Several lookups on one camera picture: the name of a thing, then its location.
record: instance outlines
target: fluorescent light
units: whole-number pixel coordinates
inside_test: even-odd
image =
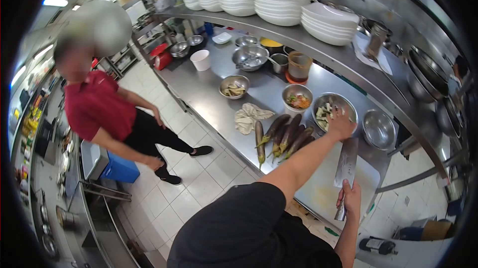
[[[20,68],[20,70],[18,70],[18,72],[15,74],[15,76],[11,80],[10,87],[12,87],[15,84],[15,82],[18,80],[18,78],[20,78],[20,75],[22,75],[23,72],[25,72],[26,68],[27,68],[27,66],[23,66],[22,68]]]
[[[50,44],[50,46],[48,46],[44,50],[40,51],[33,59],[38,60],[41,56],[43,56],[45,53],[47,53],[52,48],[53,48],[53,44]]]
[[[64,7],[68,4],[68,1],[67,0],[44,0],[43,4],[45,6]]]

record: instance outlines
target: black pants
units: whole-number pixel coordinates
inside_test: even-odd
[[[136,151],[159,157],[166,163],[164,157],[156,148],[155,144],[170,147],[176,151],[184,153],[192,153],[194,149],[180,140],[176,133],[169,128],[163,129],[158,125],[156,119],[148,113],[136,109],[136,119],[134,121],[133,130],[128,137],[123,140],[123,143]],[[169,176],[166,164],[154,172],[158,177],[164,179]]]

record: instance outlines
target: yellow sauce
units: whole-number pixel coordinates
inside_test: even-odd
[[[280,44],[279,42],[276,42],[267,38],[260,39],[260,44],[266,47],[281,47],[282,46],[282,44]]]

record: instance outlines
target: kitchen knife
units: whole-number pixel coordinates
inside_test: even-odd
[[[334,186],[342,188],[343,181],[347,179],[350,187],[354,182],[355,177],[355,165],[357,163],[357,152],[359,151],[359,139],[348,138],[344,140],[342,150],[340,151],[340,157],[338,159],[337,172],[335,174]],[[334,219],[343,221],[345,219],[345,205],[344,199],[340,201],[337,213]]]

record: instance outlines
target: cutting board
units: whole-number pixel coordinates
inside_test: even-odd
[[[312,177],[295,194],[298,201],[339,229],[343,229],[345,221],[334,219],[340,192],[340,188],[334,187],[334,178],[341,150],[342,143],[339,142],[327,154]],[[380,182],[380,174],[359,156],[357,157],[355,180],[362,188],[360,205],[360,217],[362,217],[373,199]]]

